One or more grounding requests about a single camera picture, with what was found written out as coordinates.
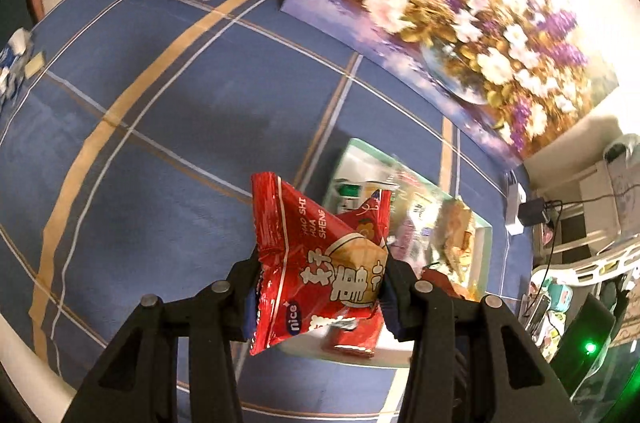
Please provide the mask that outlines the red gold patterned snack packet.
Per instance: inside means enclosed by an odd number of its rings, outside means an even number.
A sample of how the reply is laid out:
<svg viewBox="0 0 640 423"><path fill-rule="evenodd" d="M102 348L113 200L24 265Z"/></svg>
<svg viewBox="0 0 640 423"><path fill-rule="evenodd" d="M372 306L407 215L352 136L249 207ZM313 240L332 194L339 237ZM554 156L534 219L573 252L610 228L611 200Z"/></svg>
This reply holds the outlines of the red gold patterned snack packet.
<svg viewBox="0 0 640 423"><path fill-rule="evenodd" d="M382 310L376 308L369 318L355 320L350 329L332 325L322 348L334 354L372 358L383 328Z"/></svg>

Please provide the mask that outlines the orange cracker snack packet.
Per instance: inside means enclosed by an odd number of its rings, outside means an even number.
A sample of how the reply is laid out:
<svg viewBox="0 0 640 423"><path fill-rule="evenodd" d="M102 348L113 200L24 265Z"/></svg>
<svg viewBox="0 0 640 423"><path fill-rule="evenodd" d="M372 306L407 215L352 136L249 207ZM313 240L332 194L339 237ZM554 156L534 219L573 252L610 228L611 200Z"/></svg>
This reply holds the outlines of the orange cracker snack packet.
<svg viewBox="0 0 640 423"><path fill-rule="evenodd" d="M465 284L473 260L475 218L460 198L448 198L440 206L432 245L460 284Z"/></svg>

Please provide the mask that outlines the small red peanut snack packet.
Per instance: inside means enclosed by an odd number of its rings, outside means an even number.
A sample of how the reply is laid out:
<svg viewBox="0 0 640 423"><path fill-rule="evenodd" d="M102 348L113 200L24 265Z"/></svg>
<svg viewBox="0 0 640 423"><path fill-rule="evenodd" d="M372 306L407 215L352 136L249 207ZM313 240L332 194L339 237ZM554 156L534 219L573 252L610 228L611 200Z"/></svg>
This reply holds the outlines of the small red peanut snack packet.
<svg viewBox="0 0 640 423"><path fill-rule="evenodd" d="M250 353L370 318L385 275L392 192L336 215L274 172L258 172L252 195L262 271Z"/></svg>

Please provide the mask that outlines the green white snack packet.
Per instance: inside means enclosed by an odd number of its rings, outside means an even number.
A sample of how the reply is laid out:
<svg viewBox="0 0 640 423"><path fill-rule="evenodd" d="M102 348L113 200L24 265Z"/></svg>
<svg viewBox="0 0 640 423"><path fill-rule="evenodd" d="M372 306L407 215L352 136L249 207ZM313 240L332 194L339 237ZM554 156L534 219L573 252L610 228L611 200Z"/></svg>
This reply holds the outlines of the green white snack packet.
<svg viewBox="0 0 640 423"><path fill-rule="evenodd" d="M357 209L361 203L362 184L347 179L334 181L335 213L344 214Z"/></svg>

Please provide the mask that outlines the clutter pile of items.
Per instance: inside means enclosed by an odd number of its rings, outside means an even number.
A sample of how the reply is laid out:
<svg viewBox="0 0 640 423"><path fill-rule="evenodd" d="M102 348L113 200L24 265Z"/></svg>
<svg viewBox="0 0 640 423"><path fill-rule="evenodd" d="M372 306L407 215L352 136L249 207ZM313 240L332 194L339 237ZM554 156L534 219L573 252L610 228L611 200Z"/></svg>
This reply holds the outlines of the clutter pile of items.
<svg viewBox="0 0 640 423"><path fill-rule="evenodd" d="M547 278L541 284L530 282L522 298L518 320L548 362L560 347L573 296L571 287Z"/></svg>

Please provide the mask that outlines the white tray with green rim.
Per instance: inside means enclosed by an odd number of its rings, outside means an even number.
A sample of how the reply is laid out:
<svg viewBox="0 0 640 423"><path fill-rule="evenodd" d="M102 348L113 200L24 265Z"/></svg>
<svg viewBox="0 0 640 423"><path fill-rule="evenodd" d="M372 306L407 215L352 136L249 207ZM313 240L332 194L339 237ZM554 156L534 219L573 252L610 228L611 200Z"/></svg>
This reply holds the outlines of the white tray with green rim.
<svg viewBox="0 0 640 423"><path fill-rule="evenodd" d="M394 189L390 234L387 238L392 255L401 261L407 261L417 275L420 275L424 268L439 271L447 276L456 292L467 299L477 302L485 295L492 242L492 228L488 221L472 211L475 218L473 260L468 281L460 284L432 245L440 206L448 198L454 198L453 196L440 189L437 184L413 172L397 158L357 138L352 138L347 143L323 199L322 205L332 212L335 212L334 181L337 179L361 183L362 196L369 195L374 184L388 184ZM409 365L413 343L399 342L385 327L372 358L325 351L322 344L329 328L331 325L295 336L281 344L280 348L285 353L297 357L341 362L358 367L394 369L407 368Z"/></svg>

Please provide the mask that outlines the black power adapter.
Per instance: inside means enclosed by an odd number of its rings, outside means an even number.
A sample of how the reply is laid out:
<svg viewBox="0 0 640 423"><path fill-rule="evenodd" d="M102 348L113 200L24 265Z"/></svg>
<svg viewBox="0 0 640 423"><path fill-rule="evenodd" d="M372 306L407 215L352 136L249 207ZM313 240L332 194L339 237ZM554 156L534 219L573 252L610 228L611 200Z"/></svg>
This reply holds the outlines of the black power adapter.
<svg viewBox="0 0 640 423"><path fill-rule="evenodd" d="M549 222L547 209L544 198L532 198L518 206L518 220L523 227L546 225Z"/></svg>

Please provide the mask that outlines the white shelf unit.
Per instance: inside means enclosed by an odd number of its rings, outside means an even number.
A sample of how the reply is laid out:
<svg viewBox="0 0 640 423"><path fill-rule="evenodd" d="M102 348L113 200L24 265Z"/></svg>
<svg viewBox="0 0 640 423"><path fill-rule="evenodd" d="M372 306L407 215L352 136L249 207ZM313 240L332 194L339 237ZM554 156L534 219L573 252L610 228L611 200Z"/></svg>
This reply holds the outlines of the white shelf unit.
<svg viewBox="0 0 640 423"><path fill-rule="evenodd" d="M530 282L591 287L639 267L639 139L611 143L600 161L537 189L560 222L554 243L539 247Z"/></svg>

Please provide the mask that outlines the white charger block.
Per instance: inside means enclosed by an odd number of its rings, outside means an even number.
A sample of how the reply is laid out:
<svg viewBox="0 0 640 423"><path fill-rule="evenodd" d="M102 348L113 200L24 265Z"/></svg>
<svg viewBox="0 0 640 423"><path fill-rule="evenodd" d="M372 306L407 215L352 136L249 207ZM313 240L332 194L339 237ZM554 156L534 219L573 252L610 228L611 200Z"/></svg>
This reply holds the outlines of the white charger block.
<svg viewBox="0 0 640 423"><path fill-rule="evenodd" d="M515 176L515 172L510 170L506 175L506 213L504 213L504 222L506 223L506 232L512 237L521 235L524 232L524 226L518 218L518 210L520 206L526 202L526 191Z"/></svg>

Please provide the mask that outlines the blue plaid tablecloth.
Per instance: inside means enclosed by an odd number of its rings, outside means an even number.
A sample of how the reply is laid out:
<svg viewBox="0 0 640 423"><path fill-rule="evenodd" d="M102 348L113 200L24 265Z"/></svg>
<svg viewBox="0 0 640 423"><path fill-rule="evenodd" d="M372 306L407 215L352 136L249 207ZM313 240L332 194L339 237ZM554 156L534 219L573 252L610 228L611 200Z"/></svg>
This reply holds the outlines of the blue plaid tablecloth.
<svg viewBox="0 0 640 423"><path fill-rule="evenodd" d="M491 224L488 291L520 305L533 249L506 233L506 172L281 2L63 0L35 26L43 70L1 113L1 311L71 387L144 294L250 255L255 172L321 201L354 138Z"/></svg>

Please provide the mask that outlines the blue white small packet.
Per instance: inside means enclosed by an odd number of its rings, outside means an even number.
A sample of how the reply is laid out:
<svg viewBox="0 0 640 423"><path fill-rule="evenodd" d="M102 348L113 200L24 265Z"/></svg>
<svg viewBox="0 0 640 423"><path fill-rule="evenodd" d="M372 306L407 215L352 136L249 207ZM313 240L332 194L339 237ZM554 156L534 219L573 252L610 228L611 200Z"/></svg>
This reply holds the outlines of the blue white small packet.
<svg viewBox="0 0 640 423"><path fill-rule="evenodd" d="M18 28L1 49L1 109L17 97L25 80L36 75L43 65L43 52L34 53L32 32L24 27Z"/></svg>

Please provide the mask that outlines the floral painting canvas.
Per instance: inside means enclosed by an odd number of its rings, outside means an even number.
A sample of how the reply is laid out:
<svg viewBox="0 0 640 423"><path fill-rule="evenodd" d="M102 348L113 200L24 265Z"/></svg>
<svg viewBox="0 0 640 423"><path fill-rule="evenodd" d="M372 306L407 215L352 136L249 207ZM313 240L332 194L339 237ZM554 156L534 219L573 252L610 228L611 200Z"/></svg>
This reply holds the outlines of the floral painting canvas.
<svg viewBox="0 0 640 423"><path fill-rule="evenodd" d="M518 165L617 86L565 0L284 0Z"/></svg>

